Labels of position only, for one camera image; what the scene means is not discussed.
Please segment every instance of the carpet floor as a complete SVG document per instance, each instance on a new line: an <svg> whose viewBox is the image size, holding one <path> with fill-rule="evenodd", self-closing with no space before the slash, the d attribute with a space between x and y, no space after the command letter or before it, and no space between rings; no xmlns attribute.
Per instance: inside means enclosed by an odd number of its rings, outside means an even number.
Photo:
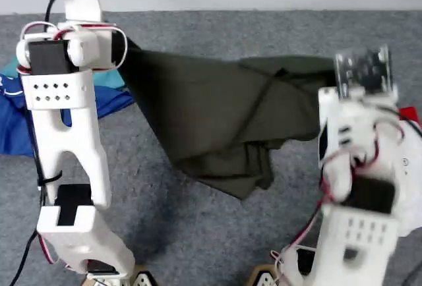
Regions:
<svg viewBox="0 0 422 286"><path fill-rule="evenodd" d="M390 45L400 104L422 111L422 12L179 12L106 13L145 49L238 59L311 54ZM0 65L15 52L20 29L40 15L0 16ZM62 19L54 15L53 20ZM239 286L268 251L281 249L318 199L317 143L288 142L272 152L275 181L240 202L172 169L137 106L100 121L109 159L113 204L109 226L146 264L160 285ZM37 222L34 163L0 157L0 280L8 285ZM86 182L73 156L63 166L70 183ZM312 232L315 242L318 228ZM386 286L397 286L422 260L422 230L400 239ZM17 285L76 286L80 275L49 266L34 243ZM415 285L422 283L422 276Z"/></svg>

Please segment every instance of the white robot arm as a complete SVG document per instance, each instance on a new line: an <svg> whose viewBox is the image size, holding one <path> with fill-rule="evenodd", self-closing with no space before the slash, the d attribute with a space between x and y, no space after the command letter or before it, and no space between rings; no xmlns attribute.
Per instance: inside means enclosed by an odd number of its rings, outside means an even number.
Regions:
<svg viewBox="0 0 422 286"><path fill-rule="evenodd" d="M135 259L114 234L102 213L111 203L106 153L100 142L93 71L118 68L127 38L102 22L98 0L64 0L67 21L55 26L33 22L24 27L16 47L26 106L32 114L37 157L49 204L42 206L37 231L54 246L67 267L109 286L129 286ZM27 34L46 25L45 32ZM112 32L120 32L126 50L112 63ZM70 109L72 125L61 119ZM61 160L72 152L90 183L63 184Z"/></svg>
<svg viewBox="0 0 422 286"><path fill-rule="evenodd" d="M398 237L420 226L405 217L412 187L403 165L404 125L413 128L410 143L421 134L414 123L400 122L387 47L345 51L335 62L338 87L318 97L325 197L317 248L307 250L312 269L299 273L302 235L278 258L279 285L381 286Z"/></svg>

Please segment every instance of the dark green cloth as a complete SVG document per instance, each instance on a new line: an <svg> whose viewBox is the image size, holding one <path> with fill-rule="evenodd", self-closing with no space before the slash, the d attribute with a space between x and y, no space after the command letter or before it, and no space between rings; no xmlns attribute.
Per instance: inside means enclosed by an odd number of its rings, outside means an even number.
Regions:
<svg viewBox="0 0 422 286"><path fill-rule="evenodd" d="M317 136L318 89L335 85L331 59L225 62L133 43L119 72L174 167L240 199L271 185L271 149Z"/></svg>

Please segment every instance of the blue cloth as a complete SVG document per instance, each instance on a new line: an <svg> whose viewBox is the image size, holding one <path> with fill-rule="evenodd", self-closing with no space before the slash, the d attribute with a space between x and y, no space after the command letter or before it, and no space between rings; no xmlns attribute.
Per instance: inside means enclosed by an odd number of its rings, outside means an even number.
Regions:
<svg viewBox="0 0 422 286"><path fill-rule="evenodd" d="M12 60L6 65L3 70L0 70L1 74L8 77L18 77L16 67L18 66L18 60L13 57ZM95 72L94 73L94 85L95 86L107 86L110 88L122 88L125 82L121 78L117 70L108 72Z"/></svg>
<svg viewBox="0 0 422 286"><path fill-rule="evenodd" d="M98 118L119 111L133 103L129 92L95 86ZM32 156L28 128L24 117L25 97L18 78L0 74L0 154ZM68 109L63 112L63 122L70 125Z"/></svg>

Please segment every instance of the teal fabric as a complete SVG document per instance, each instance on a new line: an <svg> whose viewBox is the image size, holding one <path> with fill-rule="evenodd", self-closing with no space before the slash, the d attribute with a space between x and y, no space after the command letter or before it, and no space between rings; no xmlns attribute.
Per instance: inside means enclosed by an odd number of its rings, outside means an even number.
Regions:
<svg viewBox="0 0 422 286"><path fill-rule="evenodd" d="M12 60L6 65L6 67L0 70L1 74L8 77L17 77L16 67L18 66L18 60L13 57ZM95 72L94 73L94 85L95 86L107 86L110 88L122 88L125 82L121 78L117 70L108 72Z"/></svg>

